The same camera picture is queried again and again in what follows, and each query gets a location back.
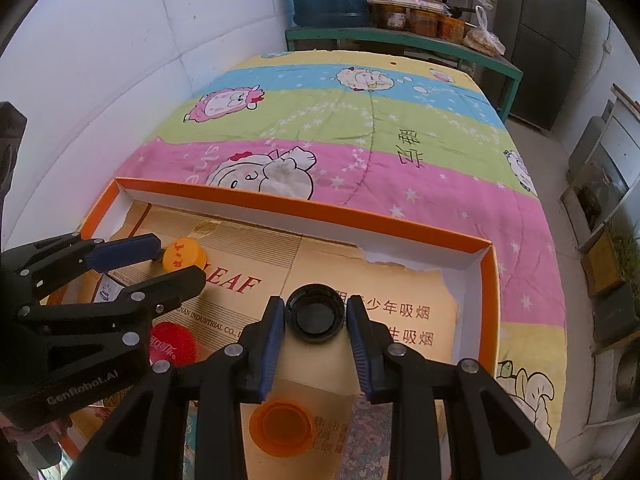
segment blue gripper pad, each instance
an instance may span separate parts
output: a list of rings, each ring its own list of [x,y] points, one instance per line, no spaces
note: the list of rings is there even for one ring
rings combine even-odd
[[[260,400],[264,401],[271,391],[276,376],[278,355],[284,338],[284,302],[280,300],[275,309],[273,322],[269,328],[269,335],[262,353],[262,377],[260,380]]]
[[[362,332],[358,325],[358,319],[353,305],[353,296],[347,300],[347,332],[351,341],[351,352],[353,353],[353,361],[356,365],[358,373],[358,381],[360,389],[370,399],[373,393],[373,385],[371,381],[371,361],[364,345]]]
[[[97,244],[85,258],[87,269],[107,272],[128,265],[152,260],[160,255],[160,239],[155,234],[134,236]]]

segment refrigerator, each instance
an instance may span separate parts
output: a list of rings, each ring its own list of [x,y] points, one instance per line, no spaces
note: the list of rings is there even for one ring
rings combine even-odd
[[[511,115],[550,130],[580,56],[587,0],[497,0],[494,33],[522,70]],[[494,107],[505,78],[485,70],[480,88]]]

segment yellow bottle cap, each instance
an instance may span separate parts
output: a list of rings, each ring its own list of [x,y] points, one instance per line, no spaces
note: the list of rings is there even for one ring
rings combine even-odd
[[[306,408],[293,400],[268,400],[253,412],[249,434],[266,454],[290,458],[311,449],[316,425]]]
[[[207,265],[207,253],[193,238],[178,238],[164,250],[162,267],[165,272],[184,269],[192,265],[201,269]]]

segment coca-cola bottle cap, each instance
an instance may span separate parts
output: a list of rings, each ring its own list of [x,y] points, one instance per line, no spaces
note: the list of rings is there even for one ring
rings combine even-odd
[[[196,339],[185,327],[163,321],[151,329],[151,364],[166,359],[174,366],[190,365],[196,361],[196,353]]]

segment tiled floor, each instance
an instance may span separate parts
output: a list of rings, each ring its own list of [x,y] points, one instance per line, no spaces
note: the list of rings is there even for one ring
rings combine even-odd
[[[574,468],[590,457],[596,430],[582,429],[591,402],[593,321],[574,232],[559,201],[568,185],[568,155],[554,138],[519,122],[508,120],[507,129],[536,186],[556,245],[567,332],[566,390],[556,452],[569,468]]]

